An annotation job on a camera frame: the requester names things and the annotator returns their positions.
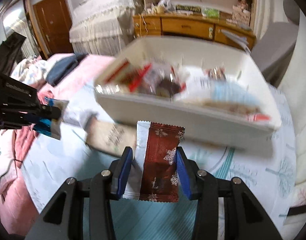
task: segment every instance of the pillow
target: pillow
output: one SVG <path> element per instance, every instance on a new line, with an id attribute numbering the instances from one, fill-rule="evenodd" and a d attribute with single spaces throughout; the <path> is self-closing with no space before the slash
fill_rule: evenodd
<path id="1" fill-rule="evenodd" d="M 17 178 L 14 143 L 14 130 L 0 131 L 0 195 Z"/>

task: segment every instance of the green package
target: green package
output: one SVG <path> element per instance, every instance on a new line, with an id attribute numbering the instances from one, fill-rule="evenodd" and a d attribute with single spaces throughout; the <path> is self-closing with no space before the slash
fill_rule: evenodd
<path id="1" fill-rule="evenodd" d="M 204 8 L 202 13 L 204 17 L 217 19 L 219 18 L 219 10 L 216 10 L 214 8 Z"/>

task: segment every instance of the box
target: box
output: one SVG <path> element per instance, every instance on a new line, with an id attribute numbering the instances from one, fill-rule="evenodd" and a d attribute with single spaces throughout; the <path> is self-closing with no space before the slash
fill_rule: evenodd
<path id="1" fill-rule="evenodd" d="M 213 142 L 238 148 L 252 148 L 278 130 L 281 118 L 275 100 L 261 72 L 245 52 L 211 41 L 183 37 L 145 37 L 130 43 L 95 80 L 103 84 L 127 58 L 134 66 L 145 60 L 159 58 L 177 65 L 213 68 L 224 64 L 227 75 L 248 89 L 261 102 L 263 114 L 271 117 L 263 125 L 248 122 L 214 108 L 171 103 L 143 94 L 103 95 L 96 93 L 97 102 L 117 122 L 135 125 L 137 121 L 152 121 L 185 127 L 185 138 Z"/>

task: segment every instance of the wooden door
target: wooden door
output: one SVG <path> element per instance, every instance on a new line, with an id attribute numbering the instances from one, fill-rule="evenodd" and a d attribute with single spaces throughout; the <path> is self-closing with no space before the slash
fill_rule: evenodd
<path id="1" fill-rule="evenodd" d="M 49 53 L 73 52 L 69 41 L 72 21 L 65 0 L 43 0 L 33 9 Z"/>

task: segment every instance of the patterned bed sheet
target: patterned bed sheet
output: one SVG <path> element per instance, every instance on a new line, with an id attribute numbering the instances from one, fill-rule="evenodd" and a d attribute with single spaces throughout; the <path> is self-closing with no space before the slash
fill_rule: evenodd
<path id="1" fill-rule="evenodd" d="M 280 130 L 259 142 L 258 151 L 245 152 L 183 139 L 188 159 L 217 178 L 238 176 L 251 189 L 278 230 L 291 206 L 296 176 L 295 135 L 285 96 L 270 87 L 282 117 Z M 98 119 L 112 122 L 94 98 L 92 83 L 72 98 L 77 111 L 92 109 Z M 52 195 L 68 177 L 86 179 L 107 169 L 115 157 L 89 149 L 86 132 L 61 124 L 61 141 L 40 136 L 33 143 L 22 167 L 32 200 L 41 212 Z M 188 201 L 179 189 L 178 203 L 156 203 L 122 199 L 111 201 L 117 239 L 191 239 L 197 201 Z M 88 202 L 85 204 L 84 237 L 88 235 Z M 219 239 L 224 239 L 224 206 L 219 200 Z"/>

